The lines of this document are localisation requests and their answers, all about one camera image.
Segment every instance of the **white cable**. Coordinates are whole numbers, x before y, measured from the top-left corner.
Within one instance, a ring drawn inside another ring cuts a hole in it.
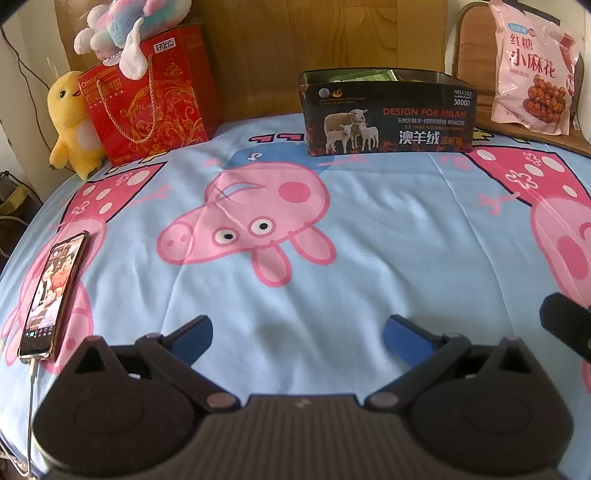
[[[19,222],[19,223],[23,224],[24,226],[29,226],[29,224],[26,223],[26,221],[23,220],[22,218],[15,217],[15,216],[12,216],[12,215],[2,215],[2,216],[0,216],[0,220],[14,220],[16,222]]]
[[[29,368],[29,380],[31,381],[31,389],[29,392],[29,415],[28,415],[28,424],[27,424],[27,470],[24,470],[21,466],[21,462],[16,458],[13,457],[8,451],[4,448],[2,442],[0,442],[0,447],[6,455],[8,455],[8,459],[14,465],[14,468],[17,472],[24,477],[29,477],[31,475],[31,436],[32,436],[32,419],[33,419],[33,388],[35,387],[35,379],[37,377],[37,370],[39,370],[39,360],[33,358],[30,363]]]

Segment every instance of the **phone screen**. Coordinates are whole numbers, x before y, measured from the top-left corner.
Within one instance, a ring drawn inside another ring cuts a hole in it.
[[[69,284],[78,265],[78,256],[87,232],[54,245],[43,267],[31,308],[22,333],[20,357],[43,356],[50,353],[57,333],[60,310],[67,301]]]

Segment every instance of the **smartphone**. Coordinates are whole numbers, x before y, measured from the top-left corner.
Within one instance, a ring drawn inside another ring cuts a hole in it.
[[[89,233],[83,231],[51,248],[22,331],[18,347],[22,361],[57,356],[67,302],[88,238]]]

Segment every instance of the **wooden headboard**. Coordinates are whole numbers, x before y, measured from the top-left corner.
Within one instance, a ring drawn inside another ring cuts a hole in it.
[[[73,39],[96,0],[54,0],[73,70]],[[303,70],[407,67],[443,71],[447,0],[195,0],[227,121],[300,111]]]

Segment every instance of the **gift bag handle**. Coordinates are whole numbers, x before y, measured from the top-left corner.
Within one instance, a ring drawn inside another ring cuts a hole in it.
[[[152,53],[152,55],[150,55],[148,57],[148,88],[150,89],[150,101],[151,101],[151,105],[152,105],[152,128],[150,129],[150,133],[148,133],[148,136],[141,138],[140,140],[138,140],[137,138],[130,137],[126,132],[123,131],[123,129],[119,125],[119,122],[115,119],[115,117],[113,116],[113,113],[111,113],[111,110],[109,109],[109,106],[107,105],[106,95],[103,93],[103,90],[100,85],[102,83],[102,80],[96,79],[96,87],[99,91],[100,99],[103,101],[103,105],[105,106],[105,112],[107,112],[107,115],[109,115],[109,118],[111,119],[111,121],[113,122],[113,125],[119,131],[119,133],[121,135],[123,135],[127,140],[130,140],[136,144],[146,143],[150,138],[152,138],[152,136],[154,135],[154,132],[156,131],[156,97],[154,95],[154,75],[152,73],[152,57],[153,56],[154,56],[154,54]]]

